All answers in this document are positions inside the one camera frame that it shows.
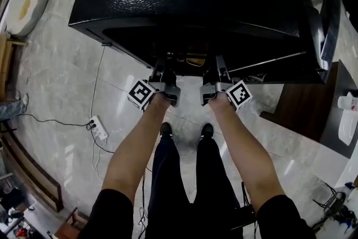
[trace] black sleeve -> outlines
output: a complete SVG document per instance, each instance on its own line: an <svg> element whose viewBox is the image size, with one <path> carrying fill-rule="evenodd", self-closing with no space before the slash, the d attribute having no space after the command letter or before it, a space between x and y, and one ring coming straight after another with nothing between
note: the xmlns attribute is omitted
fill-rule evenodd
<svg viewBox="0 0 358 239"><path fill-rule="evenodd" d="M133 232L133 205L124 194L105 189L100 192L92 208L88 223L78 239L131 239Z"/></svg>
<svg viewBox="0 0 358 239"><path fill-rule="evenodd" d="M286 195L278 195L267 201L257 213L262 239L304 238L314 239L315 234Z"/></svg>

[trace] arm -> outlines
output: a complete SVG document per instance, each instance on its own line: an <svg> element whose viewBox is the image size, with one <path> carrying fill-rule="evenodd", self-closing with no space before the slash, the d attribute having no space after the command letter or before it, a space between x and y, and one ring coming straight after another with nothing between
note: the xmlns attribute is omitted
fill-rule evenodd
<svg viewBox="0 0 358 239"><path fill-rule="evenodd" d="M170 101L157 93L143 116L117 148L108 165L103 189L114 189L134 204L135 192L145 172Z"/></svg>
<svg viewBox="0 0 358 239"><path fill-rule="evenodd" d="M209 105L257 213L269 199L285 194L271 157L241 122L225 94L219 93Z"/></svg>

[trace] black and white marker cube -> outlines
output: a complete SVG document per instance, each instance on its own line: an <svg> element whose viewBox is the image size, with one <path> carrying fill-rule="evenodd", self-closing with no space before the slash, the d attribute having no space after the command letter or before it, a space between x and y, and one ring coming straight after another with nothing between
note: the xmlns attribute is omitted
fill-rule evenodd
<svg viewBox="0 0 358 239"><path fill-rule="evenodd" d="M128 93L128 100L139 110L144 110L156 90L143 80L139 80Z"/></svg>
<svg viewBox="0 0 358 239"><path fill-rule="evenodd" d="M226 90L231 102L236 107L236 110L250 102L252 95L243 81Z"/></svg>

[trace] white tile floor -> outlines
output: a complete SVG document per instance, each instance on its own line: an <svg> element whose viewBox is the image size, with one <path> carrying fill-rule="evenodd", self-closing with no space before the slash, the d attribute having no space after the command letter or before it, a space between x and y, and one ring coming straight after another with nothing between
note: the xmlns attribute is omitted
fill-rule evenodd
<svg viewBox="0 0 358 239"><path fill-rule="evenodd" d="M46 11L31 33L29 45L18 50L19 63L16 87L28 92L28 112L40 119L55 118L67 123L88 122L96 72L103 47L100 43L67 27L74 0L49 0ZM353 53L358 34L349 20L341 17L340 38L335 60L341 59L358 82L358 62ZM114 150L135 125L141 113L126 99L126 93L137 79L147 78L150 70L127 55L104 48L99 67L93 103L93 115L99 115L110 134L109 150ZM224 138L209 107L200 108L197 95L201 79L178 78L182 89L181 105L170 108L165 120L174 128L181 155L181 172L188 198L195 198L196 144L203 123L215 127L215 139L222 152L228 177L239 201L242 200L241 178L226 149ZM280 181L287 195L295 201L300 214L308 224L322 216L322 210L312 199L323 201L327 190L311 173L318 143L268 122L258 114L273 111L280 97L282 85L251 86L253 100L240 111L240 117L270 153ZM92 137L85 128L61 126L54 123L39 124L31 118L14 120L16 134L37 162L62 186L64 204L68 209L78 206L87 214L101 188L102 180L91 165ZM98 150L95 149L95 160ZM98 172L104 176L110 155L101 152ZM147 172L145 198L148 204L151 174ZM133 238L140 232L139 207L141 192L137 192L134 211ZM253 226L244 234L253 237Z"/></svg>

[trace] power strip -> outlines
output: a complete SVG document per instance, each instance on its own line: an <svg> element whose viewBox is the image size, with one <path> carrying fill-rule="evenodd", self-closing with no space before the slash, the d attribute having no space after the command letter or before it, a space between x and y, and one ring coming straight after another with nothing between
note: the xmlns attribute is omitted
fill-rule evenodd
<svg viewBox="0 0 358 239"><path fill-rule="evenodd" d="M100 140L104 140L106 138L109 137L108 132L106 131L105 127L103 126L100 117L99 116L94 116L91 121L93 120L93 125L96 125L93 129L92 129L92 133L93 136L99 137Z"/></svg>

